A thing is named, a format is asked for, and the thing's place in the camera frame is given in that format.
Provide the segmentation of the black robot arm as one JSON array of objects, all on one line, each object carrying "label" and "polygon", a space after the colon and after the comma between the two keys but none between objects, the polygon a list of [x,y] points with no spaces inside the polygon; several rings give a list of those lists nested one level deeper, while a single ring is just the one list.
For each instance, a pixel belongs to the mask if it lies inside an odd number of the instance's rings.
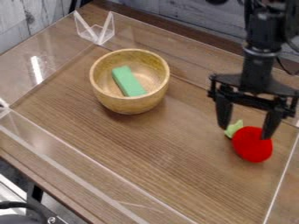
[{"label": "black robot arm", "polygon": [[230,126],[239,104],[266,111],[261,137],[269,139],[287,117],[295,116],[299,90],[273,76],[282,45],[299,36],[299,0],[245,0],[246,43],[239,74],[210,76],[209,97],[215,101],[218,124]]}]

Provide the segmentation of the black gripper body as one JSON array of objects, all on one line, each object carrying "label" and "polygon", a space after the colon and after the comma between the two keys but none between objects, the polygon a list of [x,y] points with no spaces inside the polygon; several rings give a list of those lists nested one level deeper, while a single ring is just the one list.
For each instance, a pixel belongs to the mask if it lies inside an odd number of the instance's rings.
[{"label": "black gripper body", "polygon": [[285,111],[283,118],[294,117],[299,93],[273,76],[277,52],[246,47],[245,53],[241,73],[215,73],[210,76],[209,97],[217,104],[217,96],[225,95],[233,107],[239,104],[266,112],[281,108]]}]

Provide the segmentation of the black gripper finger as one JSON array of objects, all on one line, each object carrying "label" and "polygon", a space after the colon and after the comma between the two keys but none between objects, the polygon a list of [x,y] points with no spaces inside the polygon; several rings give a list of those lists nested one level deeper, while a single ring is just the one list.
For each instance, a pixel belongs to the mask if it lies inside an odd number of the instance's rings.
[{"label": "black gripper finger", "polygon": [[277,128],[282,122],[283,114],[285,111],[281,108],[275,108],[267,112],[262,131],[263,139],[270,139],[274,135]]},{"label": "black gripper finger", "polygon": [[233,114],[233,102],[222,94],[217,96],[217,115],[218,115],[218,124],[226,129],[230,125]]}]

